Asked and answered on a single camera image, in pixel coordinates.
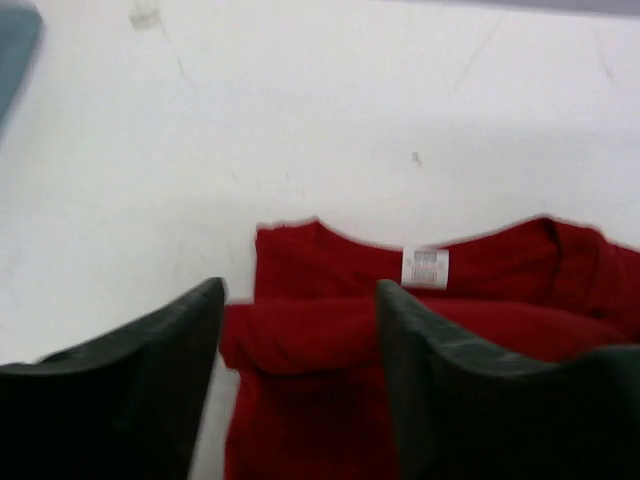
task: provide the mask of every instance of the folded shirt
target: folded shirt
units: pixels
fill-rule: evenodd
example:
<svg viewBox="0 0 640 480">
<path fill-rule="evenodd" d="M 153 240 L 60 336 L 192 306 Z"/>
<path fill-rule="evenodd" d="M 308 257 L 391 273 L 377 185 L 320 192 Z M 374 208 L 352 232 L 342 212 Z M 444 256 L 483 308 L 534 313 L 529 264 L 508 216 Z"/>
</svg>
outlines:
<svg viewBox="0 0 640 480">
<path fill-rule="evenodd" d="M 446 289 L 410 288 L 432 310 L 545 361 L 636 341 L 640 255 L 597 231 L 535 218 L 439 246 Z M 240 372 L 225 478 L 399 478 L 373 293 L 402 252 L 319 221 L 261 228 L 255 300 L 228 309 L 222 356 Z"/>
</svg>

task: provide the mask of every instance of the dark gray object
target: dark gray object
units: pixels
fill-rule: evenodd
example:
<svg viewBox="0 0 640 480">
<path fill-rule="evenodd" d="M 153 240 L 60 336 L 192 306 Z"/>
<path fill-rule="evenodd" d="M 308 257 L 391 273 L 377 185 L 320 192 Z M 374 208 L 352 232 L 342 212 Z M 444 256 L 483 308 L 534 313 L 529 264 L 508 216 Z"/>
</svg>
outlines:
<svg viewBox="0 0 640 480">
<path fill-rule="evenodd" d="M 637 0 L 391 0 L 435 4 L 497 5 L 528 10 L 557 10 L 562 12 L 596 13 L 606 15 L 640 16 Z"/>
<path fill-rule="evenodd" d="M 210 279 L 39 364 L 1 367 L 3 478 L 185 480 L 223 307 Z"/>
<path fill-rule="evenodd" d="M 544 363 L 468 332 L 390 281 L 378 286 L 377 308 L 404 480 L 640 475 L 639 348 Z"/>
</svg>

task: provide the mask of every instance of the t-shirt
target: t-shirt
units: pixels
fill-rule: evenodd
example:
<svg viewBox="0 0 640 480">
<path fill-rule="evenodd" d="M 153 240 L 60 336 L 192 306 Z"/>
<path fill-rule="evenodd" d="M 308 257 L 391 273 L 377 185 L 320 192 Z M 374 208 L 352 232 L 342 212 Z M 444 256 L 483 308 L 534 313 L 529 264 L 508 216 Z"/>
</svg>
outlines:
<svg viewBox="0 0 640 480">
<path fill-rule="evenodd" d="M 430 309 L 505 348 L 565 361 L 640 338 L 640 254 L 539 217 L 437 247 Z M 220 350 L 240 373 L 226 480 L 399 479 L 373 294 L 402 251 L 319 221 L 260 228 L 253 304 L 228 308 Z"/>
</svg>

